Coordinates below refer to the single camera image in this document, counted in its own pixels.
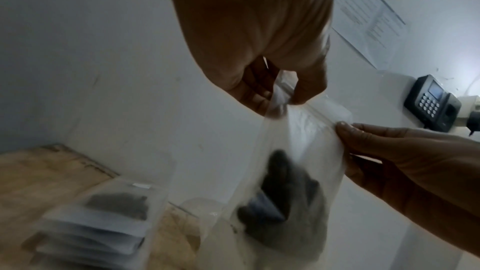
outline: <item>hand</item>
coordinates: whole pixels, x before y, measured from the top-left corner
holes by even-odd
[[[245,233],[283,254],[317,260],[327,237],[325,198],[318,181],[282,150],[268,160],[261,190],[237,210]]]
[[[480,143],[364,124],[340,123],[337,133],[352,154],[346,175],[354,183],[432,234],[480,256]]]
[[[258,114],[268,109],[279,70],[297,73],[294,104],[326,89],[324,29],[333,0],[173,3],[188,47],[206,77]]]

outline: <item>wooden surface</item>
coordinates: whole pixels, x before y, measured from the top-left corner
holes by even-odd
[[[21,244],[42,214],[116,174],[62,145],[0,155],[0,270],[27,269]],[[198,220],[169,205],[159,225],[148,270],[190,270],[200,245]]]

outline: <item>stack of plastic bags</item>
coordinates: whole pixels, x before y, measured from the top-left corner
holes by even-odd
[[[117,177],[34,225],[45,235],[35,248],[38,269],[145,269],[168,190]]]

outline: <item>paper on wall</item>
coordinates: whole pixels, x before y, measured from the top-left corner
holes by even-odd
[[[377,69],[387,70],[407,25],[384,0],[335,0],[332,27]]]

